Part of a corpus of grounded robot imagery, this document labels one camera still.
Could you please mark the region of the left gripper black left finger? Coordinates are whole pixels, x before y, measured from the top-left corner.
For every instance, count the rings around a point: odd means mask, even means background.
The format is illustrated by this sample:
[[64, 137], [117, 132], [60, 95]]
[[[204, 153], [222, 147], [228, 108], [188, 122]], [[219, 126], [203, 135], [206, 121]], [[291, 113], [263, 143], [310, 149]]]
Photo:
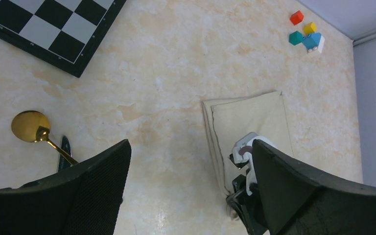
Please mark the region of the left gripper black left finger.
[[130, 167], [122, 140], [68, 169], [0, 189], [0, 235], [111, 235]]

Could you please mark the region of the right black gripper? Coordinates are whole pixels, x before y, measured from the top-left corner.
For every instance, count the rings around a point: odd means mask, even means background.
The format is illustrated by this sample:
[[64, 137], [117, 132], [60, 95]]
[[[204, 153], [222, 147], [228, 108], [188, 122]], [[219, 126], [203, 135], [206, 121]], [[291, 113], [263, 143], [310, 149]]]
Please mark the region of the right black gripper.
[[226, 198], [226, 202], [232, 210], [230, 216], [241, 220], [249, 235], [262, 235], [268, 229], [255, 219], [255, 213], [262, 214], [262, 209], [252, 156], [254, 140], [274, 146], [269, 139], [255, 132], [248, 133], [234, 144], [229, 159], [238, 170], [246, 171], [232, 180], [234, 192]]

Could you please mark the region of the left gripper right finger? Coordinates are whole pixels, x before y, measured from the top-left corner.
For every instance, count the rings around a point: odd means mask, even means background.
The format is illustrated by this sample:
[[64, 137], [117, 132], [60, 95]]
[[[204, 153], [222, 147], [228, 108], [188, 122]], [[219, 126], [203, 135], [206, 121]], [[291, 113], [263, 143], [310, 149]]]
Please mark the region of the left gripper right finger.
[[261, 221], [272, 235], [376, 235], [376, 187], [253, 142]]

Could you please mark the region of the beige cloth napkin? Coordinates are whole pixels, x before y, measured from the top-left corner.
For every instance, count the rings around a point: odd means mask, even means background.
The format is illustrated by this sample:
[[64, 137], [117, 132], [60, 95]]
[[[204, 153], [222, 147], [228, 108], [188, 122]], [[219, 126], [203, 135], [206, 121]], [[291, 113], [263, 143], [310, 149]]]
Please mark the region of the beige cloth napkin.
[[238, 168], [229, 159], [235, 145], [253, 133], [281, 152], [294, 157], [287, 103], [282, 92], [254, 97], [211, 99], [201, 102], [211, 161], [211, 172], [224, 199], [234, 193], [231, 181], [245, 175], [248, 167]]

